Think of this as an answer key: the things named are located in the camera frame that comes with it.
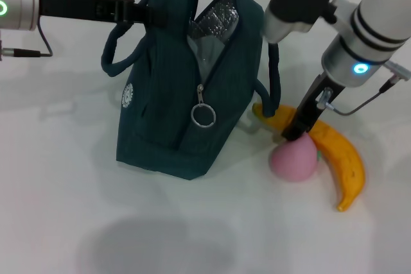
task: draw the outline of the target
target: yellow banana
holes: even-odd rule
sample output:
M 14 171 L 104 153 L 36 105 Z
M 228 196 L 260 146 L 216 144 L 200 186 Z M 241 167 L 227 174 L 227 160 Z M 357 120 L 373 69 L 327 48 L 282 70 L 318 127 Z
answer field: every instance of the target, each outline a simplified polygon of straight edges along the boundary
M 295 108 L 280 105 L 274 117 L 265 118 L 262 108 L 261 104 L 254 104 L 254 115 L 264 124 L 281 132 L 291 123 L 295 114 Z M 349 208 L 364 187 L 365 169 L 361 157 L 343 135 L 320 120 L 308 134 L 336 173 L 342 192 L 342 200 L 337 210 L 343 212 Z

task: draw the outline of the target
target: white logo patch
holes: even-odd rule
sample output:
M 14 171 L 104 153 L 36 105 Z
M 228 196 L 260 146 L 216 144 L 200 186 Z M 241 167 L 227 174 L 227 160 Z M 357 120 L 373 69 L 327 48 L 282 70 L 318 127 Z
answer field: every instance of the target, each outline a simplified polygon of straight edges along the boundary
M 129 83 L 123 91 L 123 99 L 121 100 L 121 104 L 123 105 L 124 108 L 129 106 L 132 98 L 133 98 L 133 85 Z

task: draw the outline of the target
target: black cable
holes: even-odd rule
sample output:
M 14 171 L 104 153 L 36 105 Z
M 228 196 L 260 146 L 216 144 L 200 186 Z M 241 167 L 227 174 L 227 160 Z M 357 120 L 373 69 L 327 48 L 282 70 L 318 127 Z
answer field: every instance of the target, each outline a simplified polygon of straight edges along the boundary
M 367 105 L 368 103 L 374 101 L 376 98 L 378 98 L 381 94 L 383 94 L 384 92 L 386 92 L 388 89 L 390 89 L 391 87 L 393 87 L 397 82 L 399 81 L 399 78 L 397 76 L 393 76 L 392 78 L 390 78 L 389 80 L 387 80 L 384 85 L 382 85 L 382 87 L 379 89 L 378 93 L 369 98 L 367 101 L 365 101 L 364 103 L 362 103 L 359 107 L 357 107 L 356 109 L 350 111 L 350 112 L 341 112 L 338 109 L 336 109 L 333 105 L 329 105 L 329 108 L 334 111 L 336 114 L 341 115 L 341 116 L 351 116 L 353 113 L 359 111 L 361 108 L 363 108 L 365 105 Z
M 37 27 L 39 29 L 39 33 L 41 35 L 41 38 L 43 39 L 43 42 L 45 43 L 45 45 L 47 47 L 47 50 L 49 51 L 48 54 L 40 54 L 40 57 L 52 57 L 53 56 L 53 50 L 51 49 L 50 44 L 47 41 L 46 36 L 43 33 L 43 30 L 41 29 L 40 18 L 39 18 L 39 21 L 37 22 Z
M 362 103 L 359 107 L 357 107 L 356 109 L 350 111 L 350 112 L 341 112 L 338 109 L 334 108 L 333 111 L 336 112 L 338 115 L 341 116 L 351 116 L 353 113 L 359 111 L 361 108 L 363 108 L 366 104 L 370 103 L 371 101 L 374 101 L 376 98 L 378 98 L 380 96 L 380 92 L 377 93 L 375 96 L 373 96 L 372 98 L 369 98 L 367 101 L 365 101 L 364 103 Z

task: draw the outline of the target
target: silver metal joint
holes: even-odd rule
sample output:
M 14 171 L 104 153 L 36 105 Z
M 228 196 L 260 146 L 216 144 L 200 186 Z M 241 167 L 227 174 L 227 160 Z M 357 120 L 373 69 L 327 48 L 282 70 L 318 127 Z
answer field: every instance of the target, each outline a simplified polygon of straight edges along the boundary
M 2 48 L 1 55 L 5 57 L 14 57 L 14 48 Z
M 386 67 L 388 70 L 390 70 L 392 74 L 394 74 L 395 76 L 397 76 L 401 80 L 408 81 L 409 79 L 411 79 L 411 72 L 409 70 L 407 70 L 406 68 L 404 68 L 400 64 L 396 64 L 395 62 L 393 62 L 391 60 L 385 62 L 384 67 Z
M 320 99 L 317 101 L 317 108 L 324 110 L 327 108 L 327 104 L 331 96 L 333 95 L 333 89 L 327 87 L 321 94 Z

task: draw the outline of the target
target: bag handle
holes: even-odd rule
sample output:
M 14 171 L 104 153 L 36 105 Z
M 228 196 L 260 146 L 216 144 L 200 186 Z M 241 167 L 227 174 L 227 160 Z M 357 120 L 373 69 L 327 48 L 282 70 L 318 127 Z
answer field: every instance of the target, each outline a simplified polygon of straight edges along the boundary
M 139 4 L 147 5 L 148 0 L 140 0 Z M 117 24 L 116 27 L 114 27 L 114 29 L 110 32 L 110 35 L 105 43 L 103 54 L 101 56 L 101 67 L 110 77 L 117 76 L 130 67 L 143 54 L 147 46 L 152 43 L 152 39 L 150 40 L 146 35 L 140 43 L 138 43 L 137 47 L 130 56 L 113 64 L 114 55 L 117 48 L 117 40 L 121 38 L 132 26 L 133 24 L 128 24 L 125 22 Z
M 279 52 L 277 44 L 268 44 L 268 75 L 270 78 L 270 94 L 264 85 L 256 80 L 256 92 L 263 102 L 264 117 L 272 117 L 278 109 L 281 98 L 280 74 L 278 71 Z

